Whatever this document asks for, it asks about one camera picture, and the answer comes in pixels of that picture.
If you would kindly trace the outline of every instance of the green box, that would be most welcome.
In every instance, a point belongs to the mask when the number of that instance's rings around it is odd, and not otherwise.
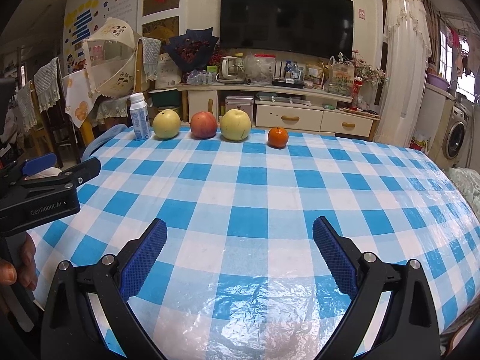
[[[182,94],[176,88],[148,92],[154,107],[180,107]]]

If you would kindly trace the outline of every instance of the human hand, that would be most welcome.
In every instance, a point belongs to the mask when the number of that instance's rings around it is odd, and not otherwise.
[[[37,288],[37,272],[35,270],[34,255],[37,249],[32,240],[32,237],[27,233],[25,244],[23,244],[20,250],[20,258],[22,259],[23,266],[17,272],[15,267],[9,262],[0,259],[0,284],[5,286],[11,286],[17,280],[25,288],[35,290]]]

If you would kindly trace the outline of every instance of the orange fruit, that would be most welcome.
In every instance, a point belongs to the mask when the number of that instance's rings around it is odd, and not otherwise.
[[[274,127],[268,132],[268,144],[277,149],[283,149],[289,141],[289,133],[281,127]]]

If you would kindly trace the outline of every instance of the red apple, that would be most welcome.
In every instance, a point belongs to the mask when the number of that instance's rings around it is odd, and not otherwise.
[[[190,131],[195,138],[212,138],[217,133],[217,127],[217,120],[210,112],[197,112],[191,117]]]

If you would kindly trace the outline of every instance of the washing machine door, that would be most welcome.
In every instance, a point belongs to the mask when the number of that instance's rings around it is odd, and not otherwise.
[[[456,122],[448,132],[445,141],[445,157],[449,160],[458,156],[465,139],[465,125],[462,122]]]

